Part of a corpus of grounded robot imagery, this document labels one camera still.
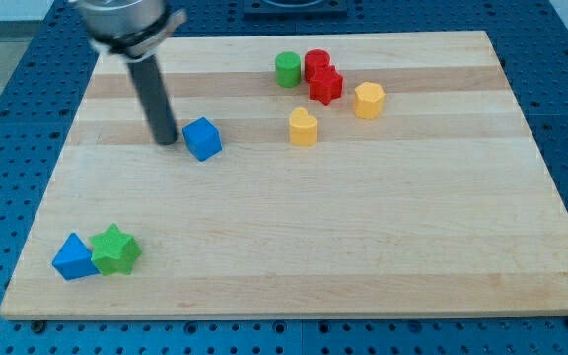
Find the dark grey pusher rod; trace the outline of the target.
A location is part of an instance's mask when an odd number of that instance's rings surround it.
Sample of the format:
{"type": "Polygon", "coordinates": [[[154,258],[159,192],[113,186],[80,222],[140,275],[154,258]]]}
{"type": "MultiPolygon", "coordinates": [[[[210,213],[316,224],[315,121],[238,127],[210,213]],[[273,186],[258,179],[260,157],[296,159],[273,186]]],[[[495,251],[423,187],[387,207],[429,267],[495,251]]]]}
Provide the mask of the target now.
{"type": "Polygon", "coordinates": [[[174,144],[178,130],[156,56],[128,63],[127,68],[154,141],[174,144]]]}

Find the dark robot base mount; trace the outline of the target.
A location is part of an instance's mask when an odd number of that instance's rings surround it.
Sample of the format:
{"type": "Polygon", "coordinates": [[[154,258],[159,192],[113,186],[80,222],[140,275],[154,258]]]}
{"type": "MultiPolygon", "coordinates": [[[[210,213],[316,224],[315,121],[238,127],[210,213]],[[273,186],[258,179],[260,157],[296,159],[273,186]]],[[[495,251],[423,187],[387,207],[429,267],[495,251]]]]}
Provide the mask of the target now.
{"type": "Polygon", "coordinates": [[[348,0],[242,0],[245,16],[343,15],[348,0]]]}

